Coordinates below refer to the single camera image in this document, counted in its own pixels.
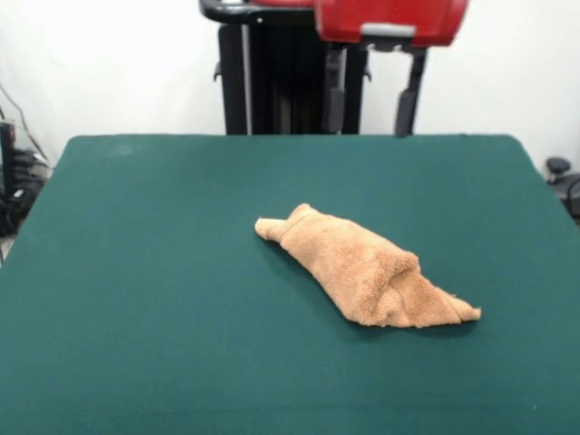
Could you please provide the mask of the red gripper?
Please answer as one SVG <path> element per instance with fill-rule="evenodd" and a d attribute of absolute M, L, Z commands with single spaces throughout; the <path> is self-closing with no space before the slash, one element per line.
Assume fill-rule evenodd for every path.
<path fill-rule="evenodd" d="M 409 41 L 415 47 L 449 46 L 468 8 L 466 0 L 353 0 L 316 1 L 317 32 L 328 42 L 358 44 L 369 38 Z M 395 136 L 413 134 L 427 62 L 427 48 L 409 50 L 412 56 L 407 87 L 401 92 Z M 336 134 L 343 128 L 344 48 L 328 43 L 324 65 L 323 129 Z"/>

